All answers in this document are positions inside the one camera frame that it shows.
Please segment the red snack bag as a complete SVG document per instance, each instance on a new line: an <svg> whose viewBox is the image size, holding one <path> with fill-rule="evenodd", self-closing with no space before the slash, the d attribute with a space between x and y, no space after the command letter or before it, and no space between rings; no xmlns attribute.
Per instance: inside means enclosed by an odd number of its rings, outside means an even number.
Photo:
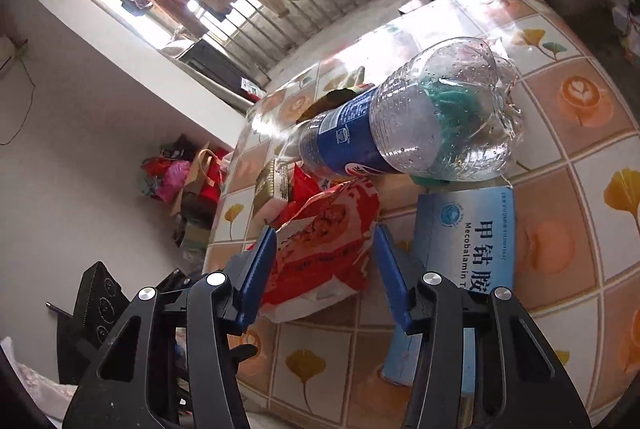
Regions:
<svg viewBox="0 0 640 429"><path fill-rule="evenodd" d="M303 319L366 287L380 197L367 178L322 190L294 168L296 201L277 230L278 250L259 314L273 323Z"/></svg>

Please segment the blue medicine box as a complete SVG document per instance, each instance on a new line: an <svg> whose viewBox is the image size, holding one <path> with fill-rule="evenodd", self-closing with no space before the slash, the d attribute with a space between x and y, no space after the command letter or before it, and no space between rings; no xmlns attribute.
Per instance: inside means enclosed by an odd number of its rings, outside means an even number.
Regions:
<svg viewBox="0 0 640 429"><path fill-rule="evenodd" d="M411 256L426 271L436 272L459 287L490 293L514 287L515 208L510 186L423 194L416 206ZM398 386L412 386L421 336L395 329L382 377ZM475 387L475 334L463 331L461 392Z"/></svg>

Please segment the clear plastic soda bottle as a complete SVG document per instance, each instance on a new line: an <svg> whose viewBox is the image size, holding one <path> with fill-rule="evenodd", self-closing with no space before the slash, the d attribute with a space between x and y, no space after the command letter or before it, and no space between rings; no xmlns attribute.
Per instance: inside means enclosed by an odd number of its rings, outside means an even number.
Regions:
<svg viewBox="0 0 640 429"><path fill-rule="evenodd" d="M293 127L276 162L326 180L499 178L522 134L511 96L516 79L513 65L484 40L441 41L378 86Z"/></svg>

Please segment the gold tissue pack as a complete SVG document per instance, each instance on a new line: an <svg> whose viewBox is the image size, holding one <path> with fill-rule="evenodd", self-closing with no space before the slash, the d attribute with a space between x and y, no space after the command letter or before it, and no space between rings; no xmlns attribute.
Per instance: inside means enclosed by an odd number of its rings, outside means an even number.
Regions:
<svg viewBox="0 0 640 429"><path fill-rule="evenodd" d="M253 221L259 225L271 223L288 206L289 200L288 165L273 158L262 168L256 181Z"/></svg>

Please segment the pile of colourful bags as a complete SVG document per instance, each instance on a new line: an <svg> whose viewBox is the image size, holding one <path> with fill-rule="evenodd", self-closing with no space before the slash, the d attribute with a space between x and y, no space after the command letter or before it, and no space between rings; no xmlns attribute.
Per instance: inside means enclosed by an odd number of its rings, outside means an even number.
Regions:
<svg viewBox="0 0 640 429"><path fill-rule="evenodd" d="M164 204L174 223L171 237L186 261L203 263L221 200L231 152L198 145L184 134L142 160L142 195Z"/></svg>

